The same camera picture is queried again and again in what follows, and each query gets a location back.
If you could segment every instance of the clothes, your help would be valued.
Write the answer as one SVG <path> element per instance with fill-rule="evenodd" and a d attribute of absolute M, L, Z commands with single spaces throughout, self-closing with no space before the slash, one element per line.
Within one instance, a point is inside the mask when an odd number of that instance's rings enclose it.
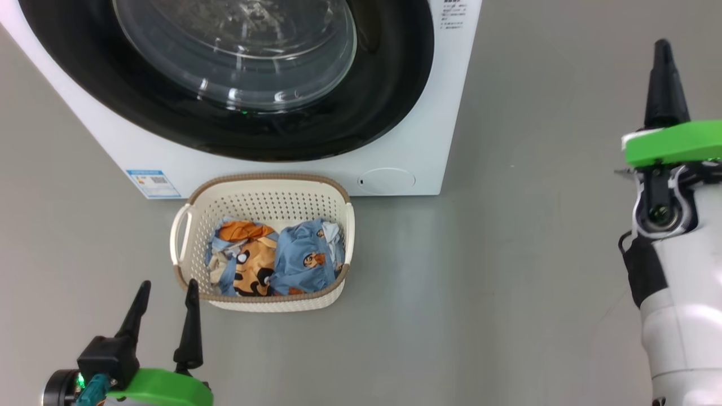
<path fill-rule="evenodd" d="M 210 282 L 226 296 L 266 296 L 278 234 L 267 225 L 224 217 L 209 242 Z"/>
<path fill-rule="evenodd" d="M 344 263 L 339 226 L 322 219 L 284 229 L 278 237 L 271 287 L 276 295 L 313 293 L 336 281 Z"/>

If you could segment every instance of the green led light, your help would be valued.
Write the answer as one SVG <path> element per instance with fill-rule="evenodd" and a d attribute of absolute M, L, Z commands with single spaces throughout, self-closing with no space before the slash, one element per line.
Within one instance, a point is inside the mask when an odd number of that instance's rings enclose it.
<path fill-rule="evenodd" d="M 78 376 L 75 378 L 75 384 L 80 386 L 80 389 L 85 389 L 85 378 L 83 378 L 81 373 L 78 373 Z"/>

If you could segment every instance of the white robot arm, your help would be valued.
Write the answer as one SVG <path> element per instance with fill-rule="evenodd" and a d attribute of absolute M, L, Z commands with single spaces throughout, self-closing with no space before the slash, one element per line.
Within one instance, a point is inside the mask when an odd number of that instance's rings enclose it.
<path fill-rule="evenodd" d="M 622 145 L 638 198 L 619 249 L 642 314 L 652 405 L 722 405 L 722 121 L 690 121 L 665 40 L 645 128 Z"/>

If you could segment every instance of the brown basket rim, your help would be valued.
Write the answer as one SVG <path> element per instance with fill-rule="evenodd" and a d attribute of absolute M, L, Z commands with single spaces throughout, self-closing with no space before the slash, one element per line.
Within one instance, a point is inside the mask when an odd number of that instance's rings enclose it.
<path fill-rule="evenodd" d="M 227 182 L 237 182 L 237 181 L 262 181 L 262 180 L 281 180 L 281 181 L 309 181 L 309 182 L 320 182 L 320 183 L 326 183 L 330 186 L 333 186 L 339 193 L 344 197 L 344 201 L 346 203 L 351 202 L 351 198 L 349 197 L 349 194 L 346 192 L 346 189 L 344 189 L 343 186 L 341 186 L 338 182 L 336 182 L 333 179 L 326 178 L 324 176 L 317 176 L 317 175 L 303 175 L 298 173 L 257 173 L 257 174 L 250 174 L 250 175 L 233 175 L 233 176 L 221 176 L 219 178 L 212 179 L 210 181 L 207 181 L 206 183 L 203 183 L 198 189 L 196 189 L 195 192 L 192 193 L 192 195 L 188 198 L 187 204 L 193 205 L 198 197 L 206 191 L 207 189 L 211 188 L 212 186 L 221 184 L 221 183 L 227 183 Z M 350 270 L 349 264 L 344 264 L 341 268 L 341 273 L 339 274 L 339 277 L 336 278 L 336 281 L 333 285 L 328 286 L 327 288 L 323 290 L 319 290 L 318 292 L 314 293 L 305 293 L 303 295 L 289 295 L 289 296 L 261 296 L 261 297 L 230 297 L 230 296 L 223 296 L 223 295 L 210 295 L 208 293 L 200 293 L 199 298 L 203 301 L 214 301 L 214 302 L 223 302 L 223 303 L 284 303 L 284 302 L 295 302 L 295 301 L 307 301 L 310 299 L 317 299 L 322 298 L 325 295 L 328 295 L 329 293 L 336 290 L 341 283 L 346 280 L 346 275 L 348 275 Z M 174 265 L 173 270 L 175 273 L 175 278 L 178 281 L 178 284 L 180 287 L 184 290 L 188 290 L 188 283 L 186 282 L 185 278 L 183 278 L 183 270 L 181 269 L 180 265 Z"/>

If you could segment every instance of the blue and white sticker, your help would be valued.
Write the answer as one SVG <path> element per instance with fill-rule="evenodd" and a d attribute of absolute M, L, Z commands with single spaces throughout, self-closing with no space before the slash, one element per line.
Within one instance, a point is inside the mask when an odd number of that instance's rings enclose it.
<path fill-rule="evenodd" d="M 162 170 L 127 170 L 126 172 L 148 199 L 181 197 Z"/>

